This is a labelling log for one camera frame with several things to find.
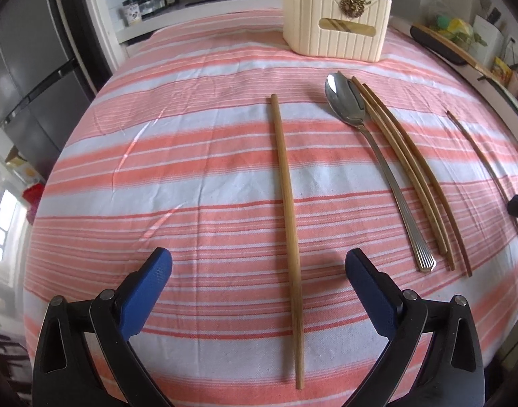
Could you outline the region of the yellow snack packet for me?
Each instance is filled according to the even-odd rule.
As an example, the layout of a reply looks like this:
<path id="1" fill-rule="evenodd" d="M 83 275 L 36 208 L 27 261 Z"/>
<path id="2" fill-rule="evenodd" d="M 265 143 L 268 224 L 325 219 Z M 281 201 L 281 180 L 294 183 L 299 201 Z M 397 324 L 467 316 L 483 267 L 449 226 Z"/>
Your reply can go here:
<path id="1" fill-rule="evenodd" d="M 504 87 L 509 85 L 513 71 L 500 57 L 495 56 L 491 67 L 494 78 Z"/>

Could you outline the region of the pink striped table cloth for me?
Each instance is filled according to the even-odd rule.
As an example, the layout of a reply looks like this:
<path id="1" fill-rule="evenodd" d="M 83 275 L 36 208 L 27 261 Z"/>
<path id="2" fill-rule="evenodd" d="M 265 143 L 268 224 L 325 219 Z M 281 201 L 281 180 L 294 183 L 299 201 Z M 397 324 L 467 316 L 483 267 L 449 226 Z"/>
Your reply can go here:
<path id="1" fill-rule="evenodd" d="M 360 248 L 403 289 L 464 296 L 490 361 L 518 318 L 518 144 L 432 53 L 389 31 L 378 62 L 293 53 L 282 14 L 254 10 L 156 32 L 69 138 L 35 218 L 24 278 L 29 350 L 48 302 L 117 287 L 162 246 L 174 268 L 131 340 L 179 406 L 338 406 L 381 353 L 344 273 Z M 360 135 L 336 119 L 328 74 L 367 84 L 430 164 L 454 213 L 457 263 L 420 273 Z M 286 231 L 270 97 L 279 99 L 302 281 L 305 387 L 296 389 Z"/>

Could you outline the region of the metal spoon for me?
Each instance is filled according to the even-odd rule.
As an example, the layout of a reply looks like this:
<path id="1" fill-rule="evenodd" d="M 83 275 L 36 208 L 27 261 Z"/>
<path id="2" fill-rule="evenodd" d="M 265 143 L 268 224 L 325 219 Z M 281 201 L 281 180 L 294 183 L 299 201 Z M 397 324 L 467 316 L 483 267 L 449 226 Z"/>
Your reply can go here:
<path id="1" fill-rule="evenodd" d="M 340 122 L 360 135 L 359 139 L 365 144 L 365 150 L 372 159 L 376 171 L 391 192 L 401 218 L 402 227 L 406 233 L 406 239 L 414 255 L 417 270 L 421 273 L 431 273 L 436 268 L 436 258 L 434 258 L 423 238 L 399 183 L 379 148 L 379 144 L 366 127 L 368 113 L 364 97 L 355 84 L 341 72 L 330 73 L 326 76 L 324 93 L 334 115 Z"/>

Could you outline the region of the plastic bag with produce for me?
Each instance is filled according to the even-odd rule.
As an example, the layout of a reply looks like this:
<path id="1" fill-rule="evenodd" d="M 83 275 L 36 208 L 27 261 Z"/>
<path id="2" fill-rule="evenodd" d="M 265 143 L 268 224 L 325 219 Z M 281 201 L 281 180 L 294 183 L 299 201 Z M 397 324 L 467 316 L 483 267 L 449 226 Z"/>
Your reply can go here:
<path id="1" fill-rule="evenodd" d="M 427 6 L 427 20 L 432 31 L 454 42 L 466 52 L 476 45 L 487 46 L 487 42 L 467 21 L 454 15 L 441 0 Z"/>

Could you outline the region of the grey refrigerator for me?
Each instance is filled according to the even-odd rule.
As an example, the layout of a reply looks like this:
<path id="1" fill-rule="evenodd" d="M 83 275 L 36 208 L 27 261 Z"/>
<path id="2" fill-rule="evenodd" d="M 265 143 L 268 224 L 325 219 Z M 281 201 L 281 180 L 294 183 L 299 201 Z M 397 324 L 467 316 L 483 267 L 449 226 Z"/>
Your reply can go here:
<path id="1" fill-rule="evenodd" d="M 93 98 L 56 0 L 7 0 L 0 11 L 0 126 L 43 178 Z"/>

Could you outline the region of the white knife block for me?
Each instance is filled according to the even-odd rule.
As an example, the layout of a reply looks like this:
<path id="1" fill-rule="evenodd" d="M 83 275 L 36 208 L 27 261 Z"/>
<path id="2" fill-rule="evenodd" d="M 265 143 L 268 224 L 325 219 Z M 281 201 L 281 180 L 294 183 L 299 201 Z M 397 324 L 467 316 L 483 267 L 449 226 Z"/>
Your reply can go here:
<path id="1" fill-rule="evenodd" d="M 477 40 L 471 44 L 470 54 L 483 67 L 490 69 L 494 58 L 501 54 L 504 43 L 503 33 L 479 15 L 475 16 L 472 27 Z"/>

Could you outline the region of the wooden cutting board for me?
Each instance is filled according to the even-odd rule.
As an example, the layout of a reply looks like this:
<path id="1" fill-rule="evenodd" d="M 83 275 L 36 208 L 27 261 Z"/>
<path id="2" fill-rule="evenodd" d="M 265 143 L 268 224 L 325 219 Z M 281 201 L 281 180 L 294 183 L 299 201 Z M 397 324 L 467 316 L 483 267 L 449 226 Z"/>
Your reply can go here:
<path id="1" fill-rule="evenodd" d="M 474 68 L 475 70 L 477 70 L 478 72 L 480 72 L 482 75 L 484 75 L 485 77 L 489 77 L 489 78 L 494 78 L 494 75 L 491 73 L 491 71 L 489 71 L 488 69 L 486 69 L 485 67 L 483 67 L 477 60 L 475 60 L 469 53 L 467 53 L 464 49 L 461 49 L 460 47 L 458 47 L 457 44 L 455 44 L 453 41 L 451 40 L 448 40 L 446 39 L 445 37 L 441 36 L 440 34 L 436 33 L 435 31 L 432 31 L 430 30 L 429 27 L 426 27 L 426 26 L 423 26 L 421 24 L 413 24 L 415 25 L 416 27 L 419 27 L 421 30 L 423 30 L 425 33 L 428 33 L 430 35 L 432 35 L 435 39 L 437 40 L 440 40 L 443 44 L 445 44 L 446 46 L 449 46 L 450 49 L 453 49 L 454 52 L 457 52 L 457 53 L 460 53 L 460 55 L 466 59 L 468 62 L 466 63 L 466 65 L 469 65 L 470 67 Z"/>

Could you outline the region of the black rolled mat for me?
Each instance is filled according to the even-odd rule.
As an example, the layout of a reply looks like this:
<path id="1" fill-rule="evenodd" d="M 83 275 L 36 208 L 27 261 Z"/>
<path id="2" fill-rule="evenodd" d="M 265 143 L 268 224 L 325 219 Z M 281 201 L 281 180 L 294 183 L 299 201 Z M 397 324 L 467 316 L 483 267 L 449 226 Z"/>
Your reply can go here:
<path id="1" fill-rule="evenodd" d="M 430 51 L 438 54 L 442 58 L 448 60 L 456 65 L 466 64 L 468 61 L 464 59 L 460 53 L 454 52 L 449 46 L 443 44 L 440 40 L 435 39 L 432 35 L 425 33 L 419 27 L 412 25 L 410 28 L 412 38 L 421 44 L 423 47 L 430 49 Z"/>

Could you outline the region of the cream ribbed utensil holder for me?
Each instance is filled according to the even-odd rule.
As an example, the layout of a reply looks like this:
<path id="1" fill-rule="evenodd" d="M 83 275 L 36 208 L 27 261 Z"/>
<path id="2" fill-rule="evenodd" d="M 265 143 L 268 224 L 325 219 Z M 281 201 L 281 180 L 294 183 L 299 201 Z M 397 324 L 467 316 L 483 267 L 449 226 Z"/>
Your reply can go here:
<path id="1" fill-rule="evenodd" d="M 294 53 L 377 62 L 392 0 L 282 0 L 283 38 Z"/>

